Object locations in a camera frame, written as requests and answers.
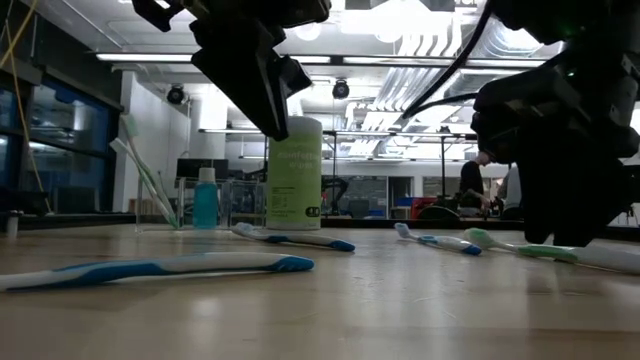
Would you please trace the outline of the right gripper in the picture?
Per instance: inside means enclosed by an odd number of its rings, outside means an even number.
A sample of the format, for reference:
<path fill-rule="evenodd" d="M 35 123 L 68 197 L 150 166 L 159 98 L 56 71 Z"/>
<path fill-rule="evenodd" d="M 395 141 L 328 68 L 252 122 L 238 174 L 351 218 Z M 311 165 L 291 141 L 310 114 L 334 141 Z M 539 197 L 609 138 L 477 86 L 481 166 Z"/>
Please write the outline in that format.
<path fill-rule="evenodd" d="M 640 93 L 635 49 L 611 40 L 571 45 L 542 65 L 485 84 L 474 101 L 471 129 L 481 149 L 500 162 L 516 152 L 536 130 L 544 136 L 571 135 L 602 145 L 616 158 L 640 149 L 631 125 Z M 525 239 L 543 244 L 550 235 L 543 192 L 531 161 L 517 167 Z M 640 202 L 640 165 L 609 157 L 579 163 L 562 193 L 554 245 L 586 247 L 633 203 Z"/>

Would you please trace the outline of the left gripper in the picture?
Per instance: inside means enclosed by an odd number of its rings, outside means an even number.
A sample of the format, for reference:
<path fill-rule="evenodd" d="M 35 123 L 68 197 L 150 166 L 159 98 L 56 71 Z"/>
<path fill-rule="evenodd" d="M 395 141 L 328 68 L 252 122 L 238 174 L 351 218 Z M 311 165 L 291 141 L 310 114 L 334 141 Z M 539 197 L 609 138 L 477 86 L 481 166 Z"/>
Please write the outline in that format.
<path fill-rule="evenodd" d="M 239 33 L 238 27 L 256 25 L 276 46 L 286 39 L 285 29 L 326 21 L 331 0 L 132 0 L 132 6 L 137 15 L 164 33 L 171 30 L 171 19 L 186 11 L 195 17 L 190 25 L 195 37 L 224 29 Z M 277 61 L 278 78 L 276 58 L 269 47 L 231 55 L 202 48 L 192 55 L 191 63 L 264 135 L 281 141 L 289 136 L 283 94 L 292 96 L 313 82 L 289 55 Z"/>

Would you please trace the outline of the green white toothbrush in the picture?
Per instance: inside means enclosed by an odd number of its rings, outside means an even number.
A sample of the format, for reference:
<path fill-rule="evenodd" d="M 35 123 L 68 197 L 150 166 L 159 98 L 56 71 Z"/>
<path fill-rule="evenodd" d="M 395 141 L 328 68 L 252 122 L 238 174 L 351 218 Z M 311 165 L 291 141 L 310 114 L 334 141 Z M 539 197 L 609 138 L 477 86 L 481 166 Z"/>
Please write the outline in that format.
<path fill-rule="evenodd" d="M 133 160 L 138 169 L 139 177 L 143 184 L 147 187 L 147 191 L 155 202 L 156 207 L 163 215 L 167 223 L 174 229 L 179 228 L 177 216 L 172 209 L 166 192 L 162 189 L 161 183 L 152 174 L 149 166 L 144 162 L 142 156 L 135 145 L 135 138 L 139 135 L 135 119 L 130 114 L 120 116 L 120 122 L 124 129 L 124 135 L 127 139 L 125 148 L 129 157 Z"/>
<path fill-rule="evenodd" d="M 514 245 L 496 240 L 488 231 L 469 228 L 464 238 L 482 249 L 502 249 L 518 255 L 550 258 L 568 263 L 640 275 L 640 255 L 604 247 L 563 247 L 554 245 Z"/>

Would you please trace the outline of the blue white toothbrush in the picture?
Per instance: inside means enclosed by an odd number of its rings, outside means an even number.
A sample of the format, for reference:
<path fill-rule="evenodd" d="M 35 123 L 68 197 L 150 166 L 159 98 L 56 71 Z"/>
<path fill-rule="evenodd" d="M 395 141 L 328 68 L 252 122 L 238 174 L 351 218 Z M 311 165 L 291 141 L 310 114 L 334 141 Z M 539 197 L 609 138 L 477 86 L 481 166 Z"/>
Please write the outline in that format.
<path fill-rule="evenodd" d="M 466 240 L 450 236 L 416 235 L 405 223 L 395 223 L 394 229 L 403 239 L 411 239 L 422 245 L 446 249 L 466 255 L 478 256 L 482 249 Z"/>
<path fill-rule="evenodd" d="M 248 223 L 237 223 L 230 228 L 231 232 L 245 238 L 263 241 L 267 243 L 294 243 L 317 247 L 326 247 L 342 252 L 354 252 L 356 247 L 345 240 L 309 234 L 309 233 L 285 233 L 273 234 L 258 231 Z"/>
<path fill-rule="evenodd" d="M 287 254 L 211 252 L 177 257 L 85 263 L 52 270 L 0 275 L 0 292 L 99 285 L 133 277 L 214 272 L 301 272 L 313 260 Z"/>

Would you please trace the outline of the person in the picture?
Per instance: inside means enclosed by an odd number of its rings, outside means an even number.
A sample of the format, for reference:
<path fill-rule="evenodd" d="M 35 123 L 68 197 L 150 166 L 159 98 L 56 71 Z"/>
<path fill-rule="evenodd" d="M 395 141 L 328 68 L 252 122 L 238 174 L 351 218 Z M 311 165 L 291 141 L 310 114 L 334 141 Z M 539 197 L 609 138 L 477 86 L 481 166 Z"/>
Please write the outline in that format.
<path fill-rule="evenodd" d="M 519 169 L 516 165 L 513 165 L 503 178 L 502 185 L 498 190 L 498 197 L 503 202 L 502 220 L 520 220 L 523 217 L 521 183 Z"/>
<path fill-rule="evenodd" d="M 483 210 L 490 206 L 490 199 L 484 194 L 481 168 L 491 162 L 490 156 L 479 151 L 473 160 L 467 161 L 460 171 L 460 206 Z"/>

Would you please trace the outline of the white round ceiling lamp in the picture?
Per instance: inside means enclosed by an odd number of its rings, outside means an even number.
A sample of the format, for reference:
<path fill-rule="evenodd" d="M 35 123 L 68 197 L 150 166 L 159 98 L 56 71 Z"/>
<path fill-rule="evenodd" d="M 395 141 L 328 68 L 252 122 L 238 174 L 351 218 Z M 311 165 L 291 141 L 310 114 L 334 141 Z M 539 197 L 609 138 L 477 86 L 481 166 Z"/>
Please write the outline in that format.
<path fill-rule="evenodd" d="M 322 31 L 320 23 L 309 23 L 294 29 L 296 36 L 303 41 L 316 40 Z"/>

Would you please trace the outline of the green wipes canister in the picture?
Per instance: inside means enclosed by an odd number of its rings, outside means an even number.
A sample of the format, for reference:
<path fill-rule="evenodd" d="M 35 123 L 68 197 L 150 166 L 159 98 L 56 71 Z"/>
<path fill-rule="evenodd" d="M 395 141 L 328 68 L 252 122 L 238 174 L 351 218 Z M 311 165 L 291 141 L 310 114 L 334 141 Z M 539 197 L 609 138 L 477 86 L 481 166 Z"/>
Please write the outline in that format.
<path fill-rule="evenodd" d="M 268 148 L 266 227 L 311 231 L 321 227 L 322 123 L 288 119 L 289 136 Z"/>

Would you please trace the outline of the black computer monitor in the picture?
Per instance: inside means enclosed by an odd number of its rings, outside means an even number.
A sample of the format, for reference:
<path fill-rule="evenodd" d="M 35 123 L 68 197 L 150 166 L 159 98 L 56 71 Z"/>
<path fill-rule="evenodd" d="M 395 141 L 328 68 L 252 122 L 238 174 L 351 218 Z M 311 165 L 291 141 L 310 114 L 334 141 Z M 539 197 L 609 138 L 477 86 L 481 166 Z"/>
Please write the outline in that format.
<path fill-rule="evenodd" d="M 213 168 L 216 179 L 228 178 L 229 161 L 226 159 L 191 159 L 180 158 L 177 160 L 176 177 L 196 179 L 200 168 Z"/>

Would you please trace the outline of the clear plastic organizer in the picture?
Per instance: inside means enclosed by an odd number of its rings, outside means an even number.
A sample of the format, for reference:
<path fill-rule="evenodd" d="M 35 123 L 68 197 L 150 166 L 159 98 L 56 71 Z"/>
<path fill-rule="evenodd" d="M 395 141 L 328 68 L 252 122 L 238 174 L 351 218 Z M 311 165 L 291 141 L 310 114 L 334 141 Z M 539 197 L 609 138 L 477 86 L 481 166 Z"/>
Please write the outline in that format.
<path fill-rule="evenodd" d="M 194 215 L 197 180 L 161 178 L 151 193 L 143 180 L 137 194 L 129 200 L 128 210 L 135 215 L 136 231 L 197 230 Z M 237 223 L 256 228 L 264 226 L 266 217 L 264 183 L 237 179 L 217 182 L 218 218 L 215 230 L 230 230 Z"/>

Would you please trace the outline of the long ceiling light strip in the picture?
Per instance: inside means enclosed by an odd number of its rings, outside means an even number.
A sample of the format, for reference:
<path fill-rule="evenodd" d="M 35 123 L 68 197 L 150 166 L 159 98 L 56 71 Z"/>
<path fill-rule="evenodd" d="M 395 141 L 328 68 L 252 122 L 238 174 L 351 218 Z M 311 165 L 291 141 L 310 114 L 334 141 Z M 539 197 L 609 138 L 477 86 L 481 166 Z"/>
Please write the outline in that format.
<path fill-rule="evenodd" d="M 97 53 L 100 61 L 131 64 L 187 64 L 190 54 L 161 53 Z M 352 55 L 291 55 L 304 65 L 364 66 L 364 67 L 433 67 L 446 68 L 454 57 L 352 56 Z M 469 58 L 463 68 L 529 69 L 542 65 L 545 59 L 536 58 Z"/>

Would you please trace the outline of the red storage box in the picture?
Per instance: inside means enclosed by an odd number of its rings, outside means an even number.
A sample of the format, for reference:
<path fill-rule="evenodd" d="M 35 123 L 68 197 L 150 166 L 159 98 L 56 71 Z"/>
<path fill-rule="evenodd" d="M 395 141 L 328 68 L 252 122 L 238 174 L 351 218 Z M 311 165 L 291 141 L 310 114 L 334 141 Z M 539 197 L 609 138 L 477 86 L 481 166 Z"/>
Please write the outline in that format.
<path fill-rule="evenodd" d="M 424 208 L 432 206 L 434 203 L 438 201 L 437 197 L 429 196 L 429 197 L 413 197 L 411 201 L 411 219 L 419 219 L 420 213 Z"/>

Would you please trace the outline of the blue mouthwash bottle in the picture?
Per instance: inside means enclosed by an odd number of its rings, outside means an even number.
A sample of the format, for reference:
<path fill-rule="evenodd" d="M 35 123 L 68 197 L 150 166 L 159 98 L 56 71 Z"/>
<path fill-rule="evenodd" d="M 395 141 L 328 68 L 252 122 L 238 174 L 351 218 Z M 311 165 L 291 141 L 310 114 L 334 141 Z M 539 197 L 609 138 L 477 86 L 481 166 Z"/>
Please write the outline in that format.
<path fill-rule="evenodd" d="M 197 229 L 214 229 L 218 225 L 218 187 L 215 169 L 199 169 L 194 188 L 193 225 Z"/>

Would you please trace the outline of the small grey cylinder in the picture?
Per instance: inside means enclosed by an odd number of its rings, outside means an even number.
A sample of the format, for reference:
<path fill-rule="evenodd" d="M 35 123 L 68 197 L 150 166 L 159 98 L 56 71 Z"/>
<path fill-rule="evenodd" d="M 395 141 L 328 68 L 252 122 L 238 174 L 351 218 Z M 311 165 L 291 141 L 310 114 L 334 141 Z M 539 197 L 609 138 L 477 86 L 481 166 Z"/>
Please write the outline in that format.
<path fill-rule="evenodd" d="M 24 215 L 23 211 L 11 210 L 7 213 L 6 234 L 8 238 L 16 238 L 19 229 L 19 221 Z"/>

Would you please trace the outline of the silver ventilation duct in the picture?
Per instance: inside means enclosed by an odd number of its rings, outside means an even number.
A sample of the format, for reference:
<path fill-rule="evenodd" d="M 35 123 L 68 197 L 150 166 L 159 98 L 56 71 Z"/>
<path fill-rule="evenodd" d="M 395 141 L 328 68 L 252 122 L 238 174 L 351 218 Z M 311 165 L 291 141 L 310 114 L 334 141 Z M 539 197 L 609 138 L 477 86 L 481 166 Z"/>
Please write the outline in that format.
<path fill-rule="evenodd" d="M 525 30 L 510 30 L 501 23 L 493 21 L 487 26 L 471 57 L 491 60 L 515 58 L 547 60 L 559 54 L 563 48 L 563 42 L 543 45 Z M 513 74 L 516 74 L 515 70 L 462 70 L 459 91 L 477 92 L 487 82 Z"/>

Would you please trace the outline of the black aluminium table frame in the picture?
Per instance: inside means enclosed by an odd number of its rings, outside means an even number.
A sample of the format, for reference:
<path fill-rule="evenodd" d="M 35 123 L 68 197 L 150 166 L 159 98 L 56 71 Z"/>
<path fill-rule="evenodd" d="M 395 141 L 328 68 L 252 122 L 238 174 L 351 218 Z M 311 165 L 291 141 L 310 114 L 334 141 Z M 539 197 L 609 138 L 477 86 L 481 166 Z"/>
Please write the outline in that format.
<path fill-rule="evenodd" d="M 136 216 L 120 214 L 63 214 L 43 217 L 22 216 L 19 228 L 24 230 L 42 230 L 55 228 L 75 228 L 107 225 L 134 224 Z M 328 228 L 354 229 L 391 229 L 396 220 L 364 220 L 323 218 L 321 225 Z M 484 220 L 405 220 L 410 228 L 435 230 L 461 230 L 471 227 L 492 231 L 523 231 L 524 223 L 517 221 Z M 597 238 L 640 243 L 640 227 L 611 226 L 597 235 Z"/>

